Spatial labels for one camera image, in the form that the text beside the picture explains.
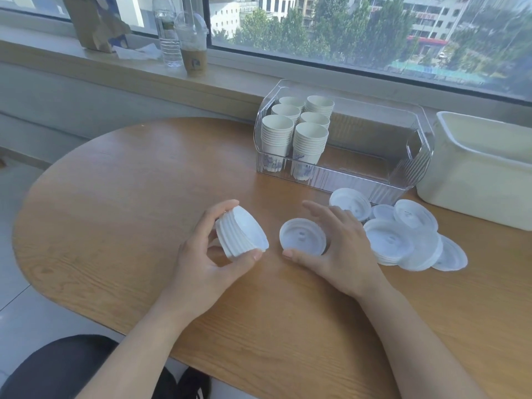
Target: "clear plastic organizer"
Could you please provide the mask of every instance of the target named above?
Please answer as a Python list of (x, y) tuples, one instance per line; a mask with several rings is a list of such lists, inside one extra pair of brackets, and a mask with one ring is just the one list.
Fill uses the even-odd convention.
[[(291, 149), (286, 157), (263, 152), (262, 118), (271, 114), (271, 107), (284, 96), (305, 100), (310, 95), (326, 96), (335, 102), (327, 145), (318, 163), (292, 159)], [(368, 103), (351, 98), (356, 95), (279, 81), (262, 101), (255, 122), (257, 172), (327, 192), (352, 188), (373, 204), (395, 204), (422, 179), (429, 165), (434, 134), (427, 115), (417, 105), (387, 100)], [(298, 173), (303, 170), (305, 180), (297, 180), (294, 169)]]

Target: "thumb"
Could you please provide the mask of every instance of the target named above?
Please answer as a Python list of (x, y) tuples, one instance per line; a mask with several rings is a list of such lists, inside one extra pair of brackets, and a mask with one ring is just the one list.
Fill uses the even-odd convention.
[(289, 258), (294, 263), (309, 268), (315, 273), (318, 273), (323, 267), (322, 256), (309, 255), (308, 253), (301, 252), (297, 249), (285, 249), (283, 250), (283, 256)]
[(236, 261), (221, 268), (224, 278), (227, 280), (230, 286), (240, 277), (245, 275), (255, 263), (261, 258), (262, 251), (260, 249), (253, 249), (246, 253), (243, 253), (236, 259)]

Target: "tiled floor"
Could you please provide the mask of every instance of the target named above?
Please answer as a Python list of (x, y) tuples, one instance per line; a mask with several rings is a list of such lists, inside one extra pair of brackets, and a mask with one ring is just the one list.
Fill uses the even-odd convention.
[[(11, 228), (22, 200), (41, 170), (6, 160), (0, 169), (0, 386), (32, 352), (61, 337), (101, 334), (120, 341), (123, 336), (47, 300), (24, 279), (11, 248)], [(179, 378), (184, 364), (169, 360), (167, 367)], [(213, 381), (211, 399), (254, 399)]]

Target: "forearm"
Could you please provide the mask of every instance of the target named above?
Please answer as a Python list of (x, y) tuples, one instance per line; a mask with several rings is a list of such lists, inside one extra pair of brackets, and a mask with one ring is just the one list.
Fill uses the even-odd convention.
[(124, 338), (76, 399), (149, 399), (188, 322), (157, 302)]
[(449, 349), (387, 281), (359, 302), (382, 341), (403, 399), (486, 399)]

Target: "wooden table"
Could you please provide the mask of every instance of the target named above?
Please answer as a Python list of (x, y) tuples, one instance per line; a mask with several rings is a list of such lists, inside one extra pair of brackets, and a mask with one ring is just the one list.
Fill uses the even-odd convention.
[[(126, 334), (168, 280), (200, 214), (228, 198), (260, 222), (270, 249), (171, 355), (259, 398), (398, 398), (360, 307), (281, 256), (283, 222), (307, 216), (303, 199), (326, 203), (328, 194), (256, 173), (247, 124), (166, 120), (84, 144), (31, 188), (14, 250), (37, 291)], [(529, 398), (532, 234), (429, 208), (469, 266), (384, 273), (492, 397)]]

